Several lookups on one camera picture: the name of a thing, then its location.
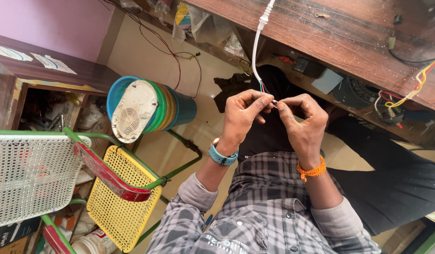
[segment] blue bucket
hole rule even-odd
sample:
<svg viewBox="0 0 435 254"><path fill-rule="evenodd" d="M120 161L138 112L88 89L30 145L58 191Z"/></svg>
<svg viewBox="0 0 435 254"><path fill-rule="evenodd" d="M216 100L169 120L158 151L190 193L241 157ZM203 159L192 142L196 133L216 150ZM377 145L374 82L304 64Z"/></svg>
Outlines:
<svg viewBox="0 0 435 254"><path fill-rule="evenodd" d="M122 99L125 90L129 87L131 83L135 82L136 80L144 79L135 76L123 76L116 80L114 84L112 84L111 89L109 89L108 98L106 99L106 109L108 111L108 117L110 121L112 121L112 114L117 108L117 105L119 105L119 102ZM149 126L153 122L154 116L155 113L153 113L152 117L148 120L147 126Z"/></svg>
<svg viewBox="0 0 435 254"><path fill-rule="evenodd" d="M190 123L197 114L197 106L195 101L186 95L182 95L174 91L175 100L177 103L177 112L178 117L173 122L173 126L177 126L180 124Z"/></svg>
<svg viewBox="0 0 435 254"><path fill-rule="evenodd" d="M176 103L177 103L177 113L175 114L175 118L174 118L174 120L172 121L172 123L169 125L169 126L167 126L164 130L162 130L162 131L166 131L166 130L169 130L170 128L172 128L173 126L174 126L174 124L175 124L175 122L177 121L177 119L178 119L178 115L179 115L179 110L178 110L178 98L177 98L177 96L175 95L175 91L173 90L173 89L171 89L169 86L167 86L167 85L164 85L169 91L170 91L170 93L174 96L174 98L175 98L175 101L176 101Z"/></svg>

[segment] stacked plastic bucket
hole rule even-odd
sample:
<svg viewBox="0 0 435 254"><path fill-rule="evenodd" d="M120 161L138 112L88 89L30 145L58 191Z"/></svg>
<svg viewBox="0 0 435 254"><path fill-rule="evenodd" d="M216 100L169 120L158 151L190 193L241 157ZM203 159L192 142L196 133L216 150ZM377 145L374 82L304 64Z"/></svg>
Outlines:
<svg viewBox="0 0 435 254"><path fill-rule="evenodd" d="M194 119L197 106L191 97L177 93L167 85L135 76L124 76L115 81L109 90L106 106L110 120L125 90L137 80L148 82L155 89L158 100L158 107L142 133L166 131L174 126L190 123Z"/></svg>

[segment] watch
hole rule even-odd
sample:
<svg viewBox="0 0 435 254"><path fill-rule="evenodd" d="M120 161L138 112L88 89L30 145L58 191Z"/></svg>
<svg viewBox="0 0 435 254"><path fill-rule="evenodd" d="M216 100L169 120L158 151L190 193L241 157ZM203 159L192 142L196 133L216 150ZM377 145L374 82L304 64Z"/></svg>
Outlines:
<svg viewBox="0 0 435 254"><path fill-rule="evenodd" d="M230 166L232 165L238 158L238 151L234 153L234 155L225 157L216 151L216 144L219 142L221 137L215 139L211 145L208 153L210 154L211 159L213 159L216 163L221 164L222 166Z"/></svg>

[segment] speaker grille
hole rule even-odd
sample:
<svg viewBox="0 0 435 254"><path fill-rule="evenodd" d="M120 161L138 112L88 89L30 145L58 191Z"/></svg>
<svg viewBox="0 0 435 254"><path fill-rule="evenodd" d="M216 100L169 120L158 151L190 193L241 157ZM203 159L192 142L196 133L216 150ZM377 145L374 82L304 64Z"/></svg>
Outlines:
<svg viewBox="0 0 435 254"><path fill-rule="evenodd" d="M120 131L123 134L133 133L139 126L139 116L132 108L126 108L120 115Z"/></svg>

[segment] yellow wire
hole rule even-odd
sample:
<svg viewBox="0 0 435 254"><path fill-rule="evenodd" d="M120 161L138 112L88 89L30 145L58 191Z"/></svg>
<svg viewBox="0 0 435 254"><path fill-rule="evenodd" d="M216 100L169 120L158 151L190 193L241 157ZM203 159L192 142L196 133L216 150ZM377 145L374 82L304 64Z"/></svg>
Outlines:
<svg viewBox="0 0 435 254"><path fill-rule="evenodd" d="M417 74L417 76L415 76L415 78L418 80L418 82L419 82L419 86L417 87L417 89L415 89L414 91L417 91L417 92L415 92L414 93L414 95L416 95L416 94L418 94L418 92L421 90L421 88L423 87L423 85L424 85L424 83L425 83L425 81L426 81L426 71L429 69L429 68L431 68L431 66L433 66L435 64L435 60L430 64L430 65L428 65L426 68L424 68L423 70L421 70L420 72L418 72L418 74ZM423 80L420 80L420 74L422 74L423 75ZM411 99L412 98L412 96L410 97L410 98L408 98L408 96L410 95L410 94L412 94L413 93L413 91L412 92L410 92L408 95L406 95L406 97L404 97L404 98L402 98L400 101L398 101L398 102L396 102L396 103L393 103L393 102L391 102L391 101L388 101L388 102L386 102L385 103L385 106L386 107L398 107L398 106L400 106L401 104L403 104L405 101L407 101L407 99Z"/></svg>
<svg viewBox="0 0 435 254"><path fill-rule="evenodd" d="M244 61L244 62L247 63L248 71L244 71L243 68L241 67L241 62L242 62L242 61ZM249 75L252 75L252 73L250 72L250 64L249 64L248 61L246 61L246 60L242 60L242 59L241 59L241 60L238 62L238 66L240 67L240 70L243 71L244 73L248 73Z"/></svg>

